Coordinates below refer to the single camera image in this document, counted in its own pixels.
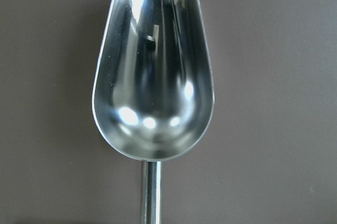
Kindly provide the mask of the metal ice scoop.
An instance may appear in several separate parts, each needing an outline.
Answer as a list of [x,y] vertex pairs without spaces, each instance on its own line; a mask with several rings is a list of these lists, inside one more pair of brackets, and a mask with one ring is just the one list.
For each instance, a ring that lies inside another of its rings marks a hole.
[[142,162],[141,223],[161,222],[162,163],[190,151],[214,109],[200,0],[112,0],[92,111],[116,151]]

